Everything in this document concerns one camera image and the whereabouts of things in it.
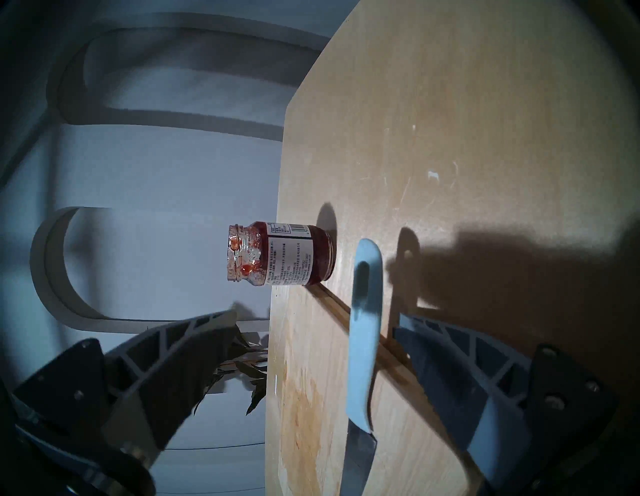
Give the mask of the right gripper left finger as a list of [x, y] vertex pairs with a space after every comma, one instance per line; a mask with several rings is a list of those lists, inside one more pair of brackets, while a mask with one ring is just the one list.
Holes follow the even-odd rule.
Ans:
[[15, 495], [156, 495], [151, 467], [238, 334], [234, 310], [147, 329], [104, 352], [86, 338], [14, 390], [27, 468]]

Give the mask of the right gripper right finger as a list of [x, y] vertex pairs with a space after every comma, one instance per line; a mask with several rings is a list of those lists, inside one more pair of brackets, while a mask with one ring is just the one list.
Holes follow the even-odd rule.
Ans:
[[561, 464], [592, 444], [616, 394], [555, 345], [529, 358], [473, 329], [399, 315], [393, 338], [485, 494], [543, 494], [568, 478]]

